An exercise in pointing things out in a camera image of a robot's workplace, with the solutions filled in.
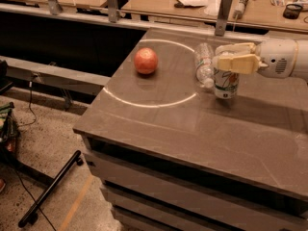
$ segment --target red apple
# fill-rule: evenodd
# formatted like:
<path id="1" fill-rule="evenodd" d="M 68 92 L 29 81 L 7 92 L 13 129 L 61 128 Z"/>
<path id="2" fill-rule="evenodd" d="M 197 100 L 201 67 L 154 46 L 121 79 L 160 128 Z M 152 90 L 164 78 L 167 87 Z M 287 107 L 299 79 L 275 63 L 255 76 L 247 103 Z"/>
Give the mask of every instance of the red apple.
<path id="1" fill-rule="evenodd" d="M 150 74 L 156 70 L 158 58 L 155 51 L 145 47 L 137 51 L 134 64 L 138 73 Z"/>

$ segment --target black cable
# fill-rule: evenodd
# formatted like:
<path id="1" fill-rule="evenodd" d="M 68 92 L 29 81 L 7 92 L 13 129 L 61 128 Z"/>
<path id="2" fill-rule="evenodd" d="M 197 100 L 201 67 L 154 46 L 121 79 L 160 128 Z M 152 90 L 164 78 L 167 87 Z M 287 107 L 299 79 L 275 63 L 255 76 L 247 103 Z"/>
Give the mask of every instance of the black cable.
<path id="1" fill-rule="evenodd" d="M 34 124 L 34 123 L 37 121 L 37 116 L 36 116 L 36 114 L 34 113 L 34 111 L 33 111 L 32 108 L 31 108 L 31 104 L 32 104 L 32 81 L 33 81 L 35 78 L 36 78 L 35 76 L 32 77 L 32 79 L 31 79 L 31 81 L 30 81 L 30 85 L 29 85 L 29 87 L 30 87 L 30 98 L 29 98 L 29 106 L 28 106 L 30 112 L 31 112 L 31 113 L 33 114 L 33 116 L 34 116 L 34 120 L 33 120 L 32 122 L 29 122 L 29 123 L 26 123 L 26 124 L 18 125 L 18 127 L 29 126 L 29 125 Z"/>
<path id="2" fill-rule="evenodd" d="M 22 187 L 23 187 L 23 188 L 25 189 L 25 191 L 32 197 L 33 201 L 34 201 L 35 204 L 38 206 L 38 203 L 37 203 L 36 199 L 33 197 L 33 195 L 30 193 L 30 191 L 26 188 L 26 186 L 25 186 L 25 184 L 23 183 L 23 180 L 21 179 L 21 177 L 20 177 L 19 173 L 17 172 L 17 170 L 15 169 L 14 171 L 15 171 L 16 175 L 18 176 L 19 181 L 20 181 Z M 50 226 L 52 227 L 52 229 L 53 229 L 54 231 L 57 231 L 57 229 L 56 229 L 55 226 L 52 224 L 52 222 L 50 221 L 50 219 L 49 219 L 49 218 L 47 217 L 47 215 L 41 210 L 41 208 L 40 208 L 39 206 L 38 206 L 38 209 L 39 209 L 39 211 L 41 212 L 41 214 L 45 217 L 45 219 L 48 221 L 48 223 L 50 224 Z"/>

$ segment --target floor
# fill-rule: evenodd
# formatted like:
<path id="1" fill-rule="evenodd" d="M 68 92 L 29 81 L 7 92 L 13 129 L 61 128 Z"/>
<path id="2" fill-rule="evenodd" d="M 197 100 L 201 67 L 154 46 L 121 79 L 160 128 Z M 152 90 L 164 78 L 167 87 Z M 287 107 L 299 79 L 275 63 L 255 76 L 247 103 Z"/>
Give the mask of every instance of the floor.
<path id="1" fill-rule="evenodd" d="M 0 104 L 13 102 L 15 106 L 13 112 L 21 132 L 16 157 L 26 165 L 55 177 L 77 149 L 86 149 L 72 127 L 89 104 L 74 101 L 65 111 L 61 97 L 33 91 L 31 108 L 37 121 L 21 126 L 34 120 L 29 100 L 29 90 L 21 88 L 12 88 L 0 96 Z M 42 184 L 23 174 L 20 176 L 26 188 L 38 198 L 44 190 Z M 19 228 L 18 222 L 32 206 L 33 200 L 14 170 L 0 164 L 0 178 L 7 181 L 6 189 L 0 193 L 0 231 L 54 230 L 41 213 L 38 213 L 34 225 Z M 111 204 L 103 198 L 100 186 L 101 181 L 90 174 L 86 164 L 80 167 L 74 165 L 43 203 L 41 210 L 59 231 L 137 231 L 113 218 Z"/>

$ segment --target orange tape line on floor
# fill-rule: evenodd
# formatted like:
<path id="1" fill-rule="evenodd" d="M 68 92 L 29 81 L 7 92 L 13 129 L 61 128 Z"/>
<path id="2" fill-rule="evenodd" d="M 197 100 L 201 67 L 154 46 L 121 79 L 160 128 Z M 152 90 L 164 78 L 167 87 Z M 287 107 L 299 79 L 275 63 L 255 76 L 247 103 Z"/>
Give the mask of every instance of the orange tape line on floor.
<path id="1" fill-rule="evenodd" d="M 65 231 L 65 229 L 69 225 L 69 223 L 70 223 L 71 219 L 73 218 L 74 214 L 76 213 L 81 201 L 85 197 L 85 194 L 87 193 L 93 178 L 94 177 L 92 175 L 90 175 L 88 177 L 84 187 L 80 190 L 75 202 L 71 206 L 69 212 L 66 215 L 66 218 L 64 219 L 64 222 L 61 224 L 61 227 L 58 229 L 58 231 Z"/>

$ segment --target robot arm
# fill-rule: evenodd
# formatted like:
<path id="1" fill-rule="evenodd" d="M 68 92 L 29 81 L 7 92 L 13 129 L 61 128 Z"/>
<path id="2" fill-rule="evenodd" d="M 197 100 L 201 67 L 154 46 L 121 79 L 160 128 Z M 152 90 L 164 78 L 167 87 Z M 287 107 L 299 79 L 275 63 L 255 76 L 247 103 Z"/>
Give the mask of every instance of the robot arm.
<path id="1" fill-rule="evenodd" d="M 216 69 L 235 73 L 258 72 L 265 77 L 298 77 L 308 82 L 308 40 L 268 39 L 258 45 L 222 45 L 213 58 Z"/>

